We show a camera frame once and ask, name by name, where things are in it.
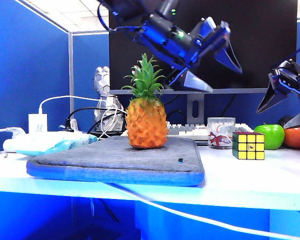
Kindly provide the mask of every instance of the desk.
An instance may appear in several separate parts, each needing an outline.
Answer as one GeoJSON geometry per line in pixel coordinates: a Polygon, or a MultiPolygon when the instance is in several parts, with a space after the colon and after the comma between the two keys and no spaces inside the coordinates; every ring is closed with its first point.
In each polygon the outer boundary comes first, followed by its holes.
{"type": "MultiPolygon", "coordinates": [[[[300,211],[300,150],[266,150],[265,160],[239,160],[230,149],[198,148],[205,180],[197,187],[123,184],[152,200],[206,206],[300,211]]],[[[0,192],[133,200],[100,182],[38,179],[28,157],[0,154],[0,192]]]]}

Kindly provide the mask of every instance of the white keyboard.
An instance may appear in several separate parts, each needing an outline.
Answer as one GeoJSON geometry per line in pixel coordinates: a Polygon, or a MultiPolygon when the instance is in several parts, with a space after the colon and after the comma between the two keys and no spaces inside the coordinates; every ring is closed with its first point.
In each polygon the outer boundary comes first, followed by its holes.
{"type": "MultiPolygon", "coordinates": [[[[209,132],[204,124],[172,124],[168,123],[168,137],[188,138],[195,141],[208,141],[209,132]]],[[[245,123],[235,124],[236,132],[250,132],[253,130],[245,123]]]]}

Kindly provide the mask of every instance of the pineapple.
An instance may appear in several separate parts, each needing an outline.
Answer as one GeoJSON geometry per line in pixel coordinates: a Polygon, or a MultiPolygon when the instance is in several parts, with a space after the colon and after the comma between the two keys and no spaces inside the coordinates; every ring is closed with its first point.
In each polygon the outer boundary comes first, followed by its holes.
{"type": "Polygon", "coordinates": [[[152,65],[153,62],[153,57],[148,60],[144,53],[138,61],[141,67],[133,66],[132,75],[125,76],[131,78],[132,86],[122,87],[131,89],[135,96],[127,107],[125,120],[129,144],[138,149],[160,148],[168,139],[165,108],[154,94],[155,90],[161,94],[163,88],[157,83],[163,77],[157,76],[162,69],[154,72],[158,65],[152,65]]]}

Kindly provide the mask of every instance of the robot figure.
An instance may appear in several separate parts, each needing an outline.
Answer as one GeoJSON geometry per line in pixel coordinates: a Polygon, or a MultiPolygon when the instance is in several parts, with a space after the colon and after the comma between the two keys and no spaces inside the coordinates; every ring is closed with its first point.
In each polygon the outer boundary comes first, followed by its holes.
{"type": "MultiPolygon", "coordinates": [[[[124,107],[120,103],[118,97],[116,95],[110,94],[110,70],[107,66],[97,67],[94,74],[93,80],[93,89],[100,94],[100,99],[104,101],[99,101],[97,104],[97,108],[113,108],[120,109],[124,111],[124,107]]],[[[105,114],[105,110],[94,110],[94,121],[98,122],[102,119],[104,115],[104,119],[102,121],[102,129],[106,130],[107,133],[115,134],[124,131],[124,114],[116,114],[109,118],[107,116],[115,113],[115,110],[107,111],[105,114]]],[[[101,124],[97,124],[94,128],[96,132],[102,132],[101,124]]]]}

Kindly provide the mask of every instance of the glass cup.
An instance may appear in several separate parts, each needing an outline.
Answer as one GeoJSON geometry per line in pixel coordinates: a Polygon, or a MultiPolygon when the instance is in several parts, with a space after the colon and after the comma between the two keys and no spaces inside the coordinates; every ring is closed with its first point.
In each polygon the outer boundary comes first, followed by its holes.
{"type": "Polygon", "coordinates": [[[208,146],[214,149],[231,149],[232,133],[235,128],[235,117],[208,117],[208,146]]]}

